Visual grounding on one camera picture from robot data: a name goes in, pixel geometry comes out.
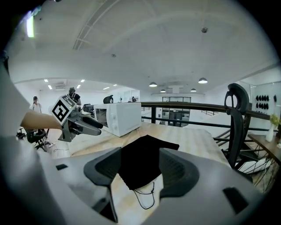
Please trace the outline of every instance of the black office chair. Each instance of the black office chair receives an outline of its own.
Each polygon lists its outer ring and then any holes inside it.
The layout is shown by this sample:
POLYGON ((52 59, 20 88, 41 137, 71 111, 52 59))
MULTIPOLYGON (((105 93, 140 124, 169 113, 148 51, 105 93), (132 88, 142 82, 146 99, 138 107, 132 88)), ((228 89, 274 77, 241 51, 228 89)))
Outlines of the black office chair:
POLYGON ((89 103, 89 104, 84 104, 84 105, 83 105, 83 111, 84 111, 84 112, 87 112, 87 111, 86 111, 86 110, 87 110, 87 107, 86 107, 87 105, 90 105, 90 103, 89 103))
POLYGON ((247 135, 242 115, 244 115, 249 109, 249 96, 245 89, 239 84, 232 83, 228 85, 228 89, 229 91, 227 92, 224 99, 224 106, 227 109, 227 114, 231 116, 231 130, 228 151, 223 151, 223 153, 227 158, 231 168, 236 169, 238 173, 242 174, 244 177, 252 181, 252 178, 250 176, 238 171, 238 169, 245 162, 258 161, 258 157, 254 153, 240 152, 241 146, 247 135), (227 98, 229 96, 232 100, 231 108, 226 104, 227 98), (237 99, 237 105, 235 108, 233 103, 233 96, 235 96, 237 99))
POLYGON ((46 131, 44 130, 39 130, 39 132, 35 133, 37 130, 30 130, 30 129, 25 129, 26 131, 26 137, 29 143, 36 143, 35 148, 38 150, 39 148, 43 149, 43 151, 46 152, 45 150, 45 145, 49 145, 50 142, 46 141, 47 135, 49 133, 49 129, 46 131))
POLYGON ((17 138, 18 139, 23 139, 25 137, 25 133, 22 132, 23 128, 19 128, 20 132, 17 132, 17 138))

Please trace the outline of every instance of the white microwave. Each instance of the white microwave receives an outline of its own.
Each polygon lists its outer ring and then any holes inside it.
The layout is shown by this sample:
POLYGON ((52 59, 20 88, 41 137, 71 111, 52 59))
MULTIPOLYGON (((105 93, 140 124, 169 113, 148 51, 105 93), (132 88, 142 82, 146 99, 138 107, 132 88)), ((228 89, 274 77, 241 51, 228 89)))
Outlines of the white microwave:
POLYGON ((121 137, 141 126, 141 103, 94 105, 95 118, 103 129, 121 137))

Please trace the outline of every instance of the ceiling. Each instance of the ceiling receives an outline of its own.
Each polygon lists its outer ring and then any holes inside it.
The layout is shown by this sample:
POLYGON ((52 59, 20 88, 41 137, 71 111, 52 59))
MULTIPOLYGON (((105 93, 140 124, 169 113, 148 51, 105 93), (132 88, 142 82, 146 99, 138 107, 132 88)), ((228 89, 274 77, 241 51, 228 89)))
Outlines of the ceiling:
POLYGON ((67 92, 69 88, 74 87, 76 90, 79 91, 94 91, 108 93, 110 91, 114 91, 122 87, 120 85, 113 86, 114 84, 111 83, 103 83, 91 80, 85 80, 83 83, 81 83, 81 80, 69 79, 48 79, 48 82, 45 82, 44 80, 32 80, 28 81, 28 84, 30 87, 36 88, 39 91, 48 91, 50 90, 48 85, 51 85, 52 90, 64 92, 67 92))
POLYGON ((233 1, 46 1, 34 20, 35 38, 22 23, 8 46, 15 83, 84 78, 150 93, 171 85, 205 93, 278 62, 233 1), (208 83, 198 84, 201 77, 208 83), (149 88, 152 81, 159 86, 149 88))

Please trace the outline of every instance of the wooden table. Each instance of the wooden table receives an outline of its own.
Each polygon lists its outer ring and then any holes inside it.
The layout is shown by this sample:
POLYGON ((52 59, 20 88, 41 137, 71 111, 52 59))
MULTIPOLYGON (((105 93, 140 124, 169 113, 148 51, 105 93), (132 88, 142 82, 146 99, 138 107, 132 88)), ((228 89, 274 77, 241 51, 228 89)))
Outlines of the wooden table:
POLYGON ((281 165, 281 149, 277 148, 279 138, 273 137, 271 142, 265 140, 265 135, 249 134, 248 137, 260 145, 278 165, 281 165))

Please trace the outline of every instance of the black fabric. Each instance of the black fabric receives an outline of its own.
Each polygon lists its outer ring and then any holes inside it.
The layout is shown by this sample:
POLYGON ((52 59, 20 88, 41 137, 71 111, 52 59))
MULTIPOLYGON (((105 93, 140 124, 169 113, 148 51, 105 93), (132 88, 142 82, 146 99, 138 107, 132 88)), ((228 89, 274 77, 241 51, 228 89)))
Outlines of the black fabric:
POLYGON ((75 101, 76 103, 78 103, 78 99, 80 98, 80 95, 79 95, 79 94, 76 94, 76 93, 72 92, 72 93, 69 93, 68 95, 69 95, 69 97, 70 97, 73 101, 75 101))
POLYGON ((118 174, 130 190, 149 184, 161 174, 160 148, 178 150, 179 145, 146 135, 122 148, 118 174))

